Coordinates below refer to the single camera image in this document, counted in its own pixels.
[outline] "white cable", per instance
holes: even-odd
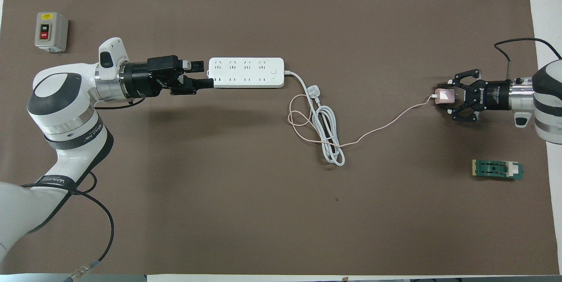
[[[318,98],[318,96],[320,95],[320,90],[318,89],[318,87],[317,86],[311,86],[311,87],[307,88],[306,85],[305,85],[305,82],[302,80],[302,78],[294,72],[285,71],[285,75],[294,76],[295,78],[297,78],[297,80],[299,80],[299,82],[301,83],[301,85],[303,86],[303,89],[305,91],[305,94],[298,94],[295,97],[293,97],[293,99],[291,99],[291,102],[289,102],[289,115],[287,116],[287,121],[293,126],[293,130],[295,130],[295,133],[297,133],[297,135],[301,139],[306,140],[308,142],[315,142],[315,143],[322,144],[322,152],[324,154],[324,158],[326,159],[326,161],[329,162],[329,163],[335,163],[335,164],[337,164],[337,166],[343,166],[343,164],[345,164],[345,161],[346,161],[346,158],[345,158],[345,156],[343,154],[343,150],[342,150],[343,147],[350,146],[350,145],[353,145],[353,144],[357,144],[359,141],[361,141],[361,139],[363,139],[368,134],[374,133],[378,130],[382,130],[382,129],[390,126],[396,120],[398,120],[398,118],[400,118],[400,116],[403,116],[406,112],[408,112],[412,108],[417,108],[418,106],[428,104],[429,100],[433,97],[433,96],[429,96],[424,103],[415,104],[413,106],[410,106],[409,108],[404,110],[402,113],[400,113],[400,115],[396,116],[396,118],[394,118],[394,120],[392,120],[388,124],[363,134],[363,136],[359,137],[359,139],[357,139],[356,141],[340,145],[339,140],[338,140],[337,130],[336,130],[334,111],[331,108],[329,108],[329,106],[325,106],[325,105],[322,105],[320,103],[320,99]],[[295,98],[298,98],[300,96],[306,97],[307,101],[309,102],[309,107],[310,107],[309,116],[305,116],[305,114],[303,114],[302,112],[299,112],[297,110],[293,110],[293,108],[292,108],[293,101],[295,100]],[[316,102],[317,108],[314,108],[313,100]],[[301,115],[303,118],[306,119],[306,122],[304,122],[302,124],[296,124],[293,120],[293,113]],[[307,124],[311,124],[313,126],[313,128],[317,132],[320,140],[310,140],[310,139],[307,139],[307,138],[303,137],[299,133],[299,131],[297,130],[297,127],[305,126]]]

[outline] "electrical socket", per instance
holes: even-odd
[[[282,58],[211,58],[207,76],[215,88],[281,88],[285,62]]]

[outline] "brown mat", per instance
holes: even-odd
[[[51,10],[70,20],[65,54],[33,44],[37,12]],[[92,63],[112,36],[132,61],[282,57],[321,88],[349,142],[457,72],[503,80],[492,44],[532,35],[528,0],[5,0],[0,175],[25,184],[56,160],[26,112],[34,75]],[[514,76],[536,71],[534,44],[505,48]],[[430,104],[347,148],[336,167],[286,122],[300,93],[287,78],[277,90],[165,92],[100,111],[115,146],[94,169],[93,195],[116,233],[96,272],[558,274],[546,148],[511,112],[459,124]],[[518,160],[525,178],[472,177],[476,158]],[[14,246],[4,273],[71,272],[107,237],[100,209],[72,198]]]

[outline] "gray switch box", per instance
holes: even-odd
[[[57,12],[41,12],[37,14],[36,46],[50,52],[66,50],[68,36],[68,20]]]

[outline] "green electronic component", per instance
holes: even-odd
[[[516,161],[472,160],[472,175],[521,180],[523,165]]]

